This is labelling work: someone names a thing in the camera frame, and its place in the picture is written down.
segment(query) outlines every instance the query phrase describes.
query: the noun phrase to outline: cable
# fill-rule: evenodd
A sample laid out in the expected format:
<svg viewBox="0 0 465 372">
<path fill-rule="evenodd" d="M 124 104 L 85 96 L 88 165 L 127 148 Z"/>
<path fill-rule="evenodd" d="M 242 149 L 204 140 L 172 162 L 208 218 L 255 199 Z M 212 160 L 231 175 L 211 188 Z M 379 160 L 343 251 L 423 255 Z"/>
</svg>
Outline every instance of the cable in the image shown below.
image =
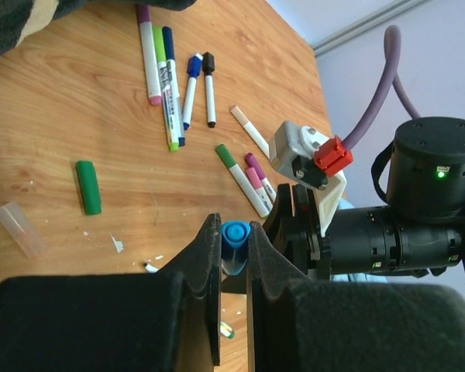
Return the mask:
<svg viewBox="0 0 465 372">
<path fill-rule="evenodd" d="M 398 95 L 400 102 L 403 104 L 408 114 L 410 114 L 413 119 L 420 117 L 417 110 L 406 95 L 398 76 L 400 49 L 400 30 L 397 26 L 389 26 L 386 28 L 386 32 L 384 34 L 384 55 L 386 58 L 386 64 L 384 65 L 381 79 L 379 80 L 379 84 L 377 85 L 374 96 L 370 100 L 370 103 L 363 113 L 361 119 L 355 125 L 355 128 L 353 128 L 351 133 L 342 142 L 342 145 L 347 150 L 353 149 L 370 128 L 372 122 L 375 120 L 377 114 L 381 110 L 381 107 L 384 104 L 384 100 L 388 96 L 389 89 L 391 89 L 392 85 L 396 91 L 396 94 Z"/>
</svg>

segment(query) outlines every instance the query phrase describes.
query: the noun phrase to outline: wooden table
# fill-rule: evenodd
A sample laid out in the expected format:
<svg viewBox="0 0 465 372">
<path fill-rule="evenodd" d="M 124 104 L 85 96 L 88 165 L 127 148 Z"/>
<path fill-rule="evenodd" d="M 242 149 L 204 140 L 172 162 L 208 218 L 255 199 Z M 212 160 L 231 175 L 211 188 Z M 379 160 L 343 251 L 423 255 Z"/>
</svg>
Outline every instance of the wooden table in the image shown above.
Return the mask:
<svg viewBox="0 0 465 372">
<path fill-rule="evenodd" d="M 270 181 L 286 180 L 229 113 L 239 105 L 266 139 L 290 119 L 329 134 L 315 58 L 261 0 L 198 0 L 184 12 L 153 10 L 174 31 L 181 94 L 188 58 L 215 55 L 217 126 L 206 125 L 198 79 L 192 129 L 167 151 L 162 109 L 146 97 L 134 5 L 94 3 L 28 37 L 0 58 L 0 205 L 16 200 L 50 246 L 29 260 L 0 225 L 0 281 L 27 274 L 142 272 L 162 267 L 204 218 L 258 220 L 215 154 L 225 143 L 243 166 L 254 152 Z M 85 216 L 73 168 L 94 162 L 103 213 Z M 111 234 L 124 243 L 117 253 Z M 223 295 L 222 366 L 246 370 L 246 300 Z"/>
</svg>

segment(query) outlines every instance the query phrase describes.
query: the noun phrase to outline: blue marker cap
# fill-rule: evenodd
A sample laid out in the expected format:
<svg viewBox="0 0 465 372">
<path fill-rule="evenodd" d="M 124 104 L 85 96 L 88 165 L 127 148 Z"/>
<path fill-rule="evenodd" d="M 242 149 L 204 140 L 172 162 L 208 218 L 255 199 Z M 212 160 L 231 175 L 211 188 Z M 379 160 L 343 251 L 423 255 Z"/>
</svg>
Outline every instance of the blue marker cap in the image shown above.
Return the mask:
<svg viewBox="0 0 465 372">
<path fill-rule="evenodd" d="M 188 75 L 197 78 L 200 76 L 200 71 L 202 70 L 202 61 L 203 56 L 200 53 L 196 53 L 188 61 Z"/>
<path fill-rule="evenodd" d="M 172 28 L 162 27 L 162 36 L 164 37 L 165 55 L 168 60 L 176 60 L 174 56 L 174 40 L 172 38 Z"/>
<path fill-rule="evenodd" d="M 237 275 L 245 267 L 250 232 L 250 225 L 243 221 L 222 225 L 222 268 L 228 275 Z"/>
</svg>

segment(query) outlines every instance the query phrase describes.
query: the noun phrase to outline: red connector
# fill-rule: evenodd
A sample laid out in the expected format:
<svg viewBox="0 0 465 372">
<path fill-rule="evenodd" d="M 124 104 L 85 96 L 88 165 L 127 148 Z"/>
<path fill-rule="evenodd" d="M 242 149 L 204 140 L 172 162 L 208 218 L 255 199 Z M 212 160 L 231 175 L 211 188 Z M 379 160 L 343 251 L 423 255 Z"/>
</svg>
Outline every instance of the red connector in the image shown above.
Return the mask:
<svg viewBox="0 0 465 372">
<path fill-rule="evenodd" d="M 315 164 L 332 177 L 353 162 L 353 155 L 338 136 L 329 139 L 315 152 Z"/>
</svg>

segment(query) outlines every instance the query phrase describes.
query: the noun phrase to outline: small paper scrap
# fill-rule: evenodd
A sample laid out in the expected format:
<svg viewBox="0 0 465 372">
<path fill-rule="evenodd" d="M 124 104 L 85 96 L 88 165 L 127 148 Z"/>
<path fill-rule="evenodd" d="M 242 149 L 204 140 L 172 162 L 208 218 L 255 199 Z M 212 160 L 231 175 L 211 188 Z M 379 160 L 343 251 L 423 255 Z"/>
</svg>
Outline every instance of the small paper scrap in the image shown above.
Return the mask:
<svg viewBox="0 0 465 372">
<path fill-rule="evenodd" d="M 117 250 L 117 253 L 121 253 L 124 250 L 124 243 L 119 240 L 116 240 L 112 234 L 110 234 L 110 237 L 112 238 L 112 242 L 114 242 L 114 246 Z"/>
<path fill-rule="evenodd" d="M 149 263 L 145 262 L 144 264 L 144 267 L 145 267 L 145 270 L 148 271 L 149 273 L 153 274 L 153 273 L 156 273 L 158 271 L 158 268 L 153 266 L 153 265 L 150 265 Z"/>
<path fill-rule="evenodd" d="M 233 329 L 225 322 L 220 322 L 220 333 L 224 337 L 227 337 L 228 339 L 231 339 L 234 337 Z"/>
</svg>

